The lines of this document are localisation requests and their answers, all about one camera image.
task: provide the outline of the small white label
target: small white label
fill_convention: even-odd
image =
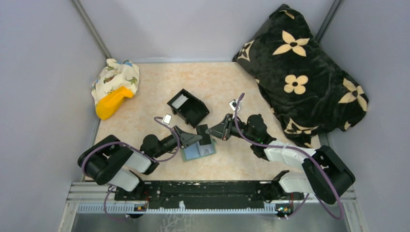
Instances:
[[[162,123],[165,123],[165,124],[168,125],[168,124],[171,122],[171,118],[172,118],[171,115],[166,114],[166,115],[164,116],[164,118],[162,119]]]
[[[239,104],[239,106],[238,106],[237,113],[239,113],[239,111],[241,110],[241,105],[242,105],[242,102],[241,102],[241,103]],[[231,109],[234,111],[234,114],[233,114],[233,116],[232,116],[232,118],[234,118],[234,117],[235,117],[236,100],[233,99],[233,100],[229,103],[229,106],[230,106]]]

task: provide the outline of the white fabric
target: white fabric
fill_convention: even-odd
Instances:
[[[137,92],[140,82],[138,66],[129,61],[123,63],[115,59],[107,59],[107,66],[101,71],[98,79],[92,85],[92,97],[97,103],[121,86],[129,89],[133,94]]]

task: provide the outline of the black pillow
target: black pillow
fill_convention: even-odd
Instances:
[[[311,137],[345,131],[366,114],[362,87],[313,38],[303,15],[288,5],[273,12],[235,55],[258,82],[287,138],[311,147]]]

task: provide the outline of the gray wall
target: gray wall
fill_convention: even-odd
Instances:
[[[0,231],[57,230],[103,67],[70,1],[0,1]]]
[[[408,0],[347,0],[322,41],[370,99],[362,122],[330,138],[372,232],[410,231],[409,11]]]
[[[134,62],[230,61],[283,0],[81,0],[111,55]],[[288,0],[319,30],[333,0]]]

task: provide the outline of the metal floor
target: metal floor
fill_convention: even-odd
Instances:
[[[330,207],[339,215],[337,206]],[[77,214],[73,232],[349,232],[346,220],[337,221],[316,203],[307,203],[289,220],[269,215],[144,215],[114,221],[104,214]]]

